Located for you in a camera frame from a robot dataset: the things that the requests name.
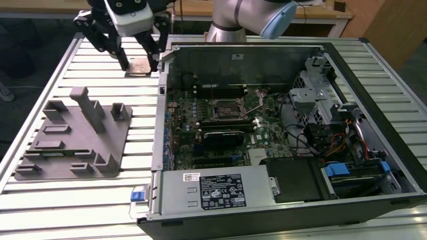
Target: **blue drive bracket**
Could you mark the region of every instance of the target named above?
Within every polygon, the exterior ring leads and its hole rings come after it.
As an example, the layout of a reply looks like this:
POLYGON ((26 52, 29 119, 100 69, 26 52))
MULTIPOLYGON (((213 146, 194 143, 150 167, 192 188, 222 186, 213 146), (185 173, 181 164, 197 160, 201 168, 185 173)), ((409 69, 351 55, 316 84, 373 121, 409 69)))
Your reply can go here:
POLYGON ((138 206, 146 206, 146 201, 150 196, 150 185, 144 184, 140 186, 133 187, 130 196, 129 196, 129 210, 128 215, 130 219, 140 219, 146 217, 146 211, 138 212, 138 206))
POLYGON ((349 174, 345 163, 332 163, 324 167, 324 171, 328 177, 349 174))

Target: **warning label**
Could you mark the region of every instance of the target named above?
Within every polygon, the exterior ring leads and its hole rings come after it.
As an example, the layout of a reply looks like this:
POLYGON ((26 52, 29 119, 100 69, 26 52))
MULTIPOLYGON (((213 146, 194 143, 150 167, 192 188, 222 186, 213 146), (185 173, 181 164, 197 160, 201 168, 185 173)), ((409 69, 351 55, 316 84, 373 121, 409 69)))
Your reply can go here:
POLYGON ((200 176, 198 180, 202 210, 246 206, 240 174, 200 176))

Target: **blue latch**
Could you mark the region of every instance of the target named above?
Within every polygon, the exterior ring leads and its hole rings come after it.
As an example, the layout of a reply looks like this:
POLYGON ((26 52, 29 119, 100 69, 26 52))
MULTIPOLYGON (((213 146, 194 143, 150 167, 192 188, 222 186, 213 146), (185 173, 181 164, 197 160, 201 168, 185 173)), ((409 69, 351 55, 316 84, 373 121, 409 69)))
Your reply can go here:
POLYGON ((349 174, 345 163, 332 163, 325 166, 324 171, 328 177, 349 174))
POLYGON ((145 192, 133 191, 130 194, 130 202, 142 202, 142 201, 145 201, 145 192))
POLYGON ((388 173, 391 171, 391 168, 389 168, 388 163, 385 161, 380 162, 380 166, 381 166, 381 169, 384 169, 385 173, 388 173))

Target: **metal component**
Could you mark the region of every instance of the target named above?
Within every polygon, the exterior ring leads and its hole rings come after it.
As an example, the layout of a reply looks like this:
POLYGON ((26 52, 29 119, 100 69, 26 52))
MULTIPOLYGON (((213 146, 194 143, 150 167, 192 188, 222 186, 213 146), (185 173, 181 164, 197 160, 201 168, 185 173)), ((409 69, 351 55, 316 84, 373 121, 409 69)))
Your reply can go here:
POLYGON ((248 152, 248 158, 252 166, 258 165, 261 160, 268 157, 265 148, 252 148, 246 150, 246 152, 248 152))
POLYGON ((325 182, 328 193, 333 195, 335 194, 335 190, 333 190, 333 187, 332 187, 332 184, 331 184, 331 181, 329 181, 329 178, 328 178, 327 171, 325 171, 324 167, 320 168, 320 172, 321 172, 321 176, 323 176, 323 179, 324 179, 324 182, 325 182))
MULTIPOLYGON (((262 41, 258 37, 248 36, 249 42, 262 41)), ((202 36, 174 36, 170 42, 202 42, 202 36)), ((384 60, 371 53, 356 39, 324 39, 324 38, 280 38, 277 42, 331 42, 339 50, 349 68, 359 77, 367 91, 372 94, 377 106, 384 112, 400 137, 409 144, 409 147, 421 163, 425 162, 427 146, 427 114, 424 105, 416 100, 417 97, 408 90, 407 85, 396 73, 387 67, 384 60)), ((144 56, 137 44, 130 38, 122 39, 122 47, 132 56, 144 56)), ((0 214, 1 234, 9 239, 62 239, 64 236, 76 239, 97 238, 146 238, 146 234, 134 226, 134 220, 129 218, 129 196, 134 186, 150 183, 152 173, 152 139, 156 115, 156 99, 144 93, 130 92, 130 88, 157 88, 158 75, 150 77, 122 78, 120 68, 101 70, 100 66, 113 63, 108 55, 93 49, 88 40, 73 40, 65 52, 64 58, 46 84, 40 99, 30 111, 22 128, 18 131, 13 144, 0 163, 0 195, 1 209, 8 212, 0 214), (82 64, 82 69, 73 69, 73 64, 82 64), (65 105, 76 105, 76 102, 66 100, 64 90, 73 86, 88 86, 89 94, 102 105, 122 102, 133 105, 132 129, 128 132, 128 139, 132 142, 125 144, 126 156, 122 157, 120 168, 122 172, 116 178, 90 181, 33 181, 17 182, 9 177, 22 153, 34 129, 40 127, 41 107, 45 99, 53 96, 61 99, 65 105), (40 214, 49 217, 40 219, 40 214)), ((348 91, 344 81, 337 78, 336 84, 349 101, 353 97, 348 91)), ((413 225, 425 223, 425 205, 401 209, 367 221, 363 224, 345 226, 331 226, 298 230, 297 234, 290 232, 274 233, 277 238, 296 238, 304 234, 312 237, 323 237, 327 233, 331 238, 349 239, 356 234, 361 238, 411 238, 423 239, 425 229, 413 228, 413 225)), ((145 204, 137 205, 138 213, 146 213, 149 207, 145 204)), ((248 240, 268 238, 270 234, 245 236, 248 240)))
POLYGON ((272 19, 280 13, 285 5, 292 5, 292 1, 258 1, 258 0, 222 0, 213 1, 212 25, 206 34, 208 42, 245 42, 245 30, 248 29, 261 35, 272 19))
POLYGON ((205 37, 206 42, 245 42, 246 33, 244 28, 237 31, 224 31, 216 26, 210 25, 208 35, 205 37))
POLYGON ((280 194, 280 188, 278 188, 277 180, 274 177, 269 178, 269 185, 270 185, 272 195, 277 196, 280 194))

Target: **aluminum extrusion table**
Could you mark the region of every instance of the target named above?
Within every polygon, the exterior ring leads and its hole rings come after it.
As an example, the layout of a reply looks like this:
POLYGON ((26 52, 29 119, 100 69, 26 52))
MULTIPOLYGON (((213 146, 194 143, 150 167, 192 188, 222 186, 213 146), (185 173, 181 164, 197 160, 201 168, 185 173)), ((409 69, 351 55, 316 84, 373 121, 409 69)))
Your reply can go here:
MULTIPOLYGON (((201 42, 202 36, 174 35, 170 42, 201 42)), ((266 41, 248 37, 249 42, 266 41)), ((289 38, 278 42, 331 42, 395 126, 419 161, 427 167, 427 108, 399 78, 371 44, 349 38, 289 38)), ((129 57, 142 57, 136 40, 122 39, 129 57)), ((150 161, 156 120, 158 74, 124 78, 120 65, 106 53, 93 49, 82 38, 74 38, 53 76, 34 104, 16 139, 0 163, 0 240, 120 239, 149 240, 130 219, 132 188, 150 182, 150 161), (92 100, 102 105, 124 103, 133 114, 116 178, 90 180, 16 181, 13 169, 42 124, 41 108, 46 100, 62 100, 66 106, 72 87, 86 86, 92 100)), ((351 94, 337 80, 348 100, 351 94)), ((301 229, 260 236, 234 237, 245 240, 304 239, 425 239, 427 205, 393 211, 365 223, 301 229)))

